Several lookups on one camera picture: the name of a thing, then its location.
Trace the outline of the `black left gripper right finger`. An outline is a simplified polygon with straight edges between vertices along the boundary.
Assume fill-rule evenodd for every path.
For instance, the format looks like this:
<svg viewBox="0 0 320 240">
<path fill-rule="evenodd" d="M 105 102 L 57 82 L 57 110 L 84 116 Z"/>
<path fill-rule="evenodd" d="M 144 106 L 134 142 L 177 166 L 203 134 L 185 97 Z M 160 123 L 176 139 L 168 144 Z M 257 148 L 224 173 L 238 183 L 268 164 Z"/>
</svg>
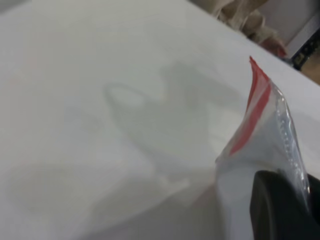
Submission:
<svg viewBox="0 0 320 240">
<path fill-rule="evenodd" d="M 320 219 L 320 180 L 308 174 L 311 212 L 315 220 Z"/>
</svg>

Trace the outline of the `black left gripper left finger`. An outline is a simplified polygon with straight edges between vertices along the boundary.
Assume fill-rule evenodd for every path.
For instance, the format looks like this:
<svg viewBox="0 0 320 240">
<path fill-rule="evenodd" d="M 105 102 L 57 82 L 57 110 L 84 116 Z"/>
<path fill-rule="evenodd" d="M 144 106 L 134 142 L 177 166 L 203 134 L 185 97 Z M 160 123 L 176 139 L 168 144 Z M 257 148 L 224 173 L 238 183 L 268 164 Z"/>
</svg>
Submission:
<svg viewBox="0 0 320 240">
<path fill-rule="evenodd" d="M 313 238 L 313 218 L 291 185 L 278 173 L 256 172 L 249 213 L 255 240 Z"/>
</svg>

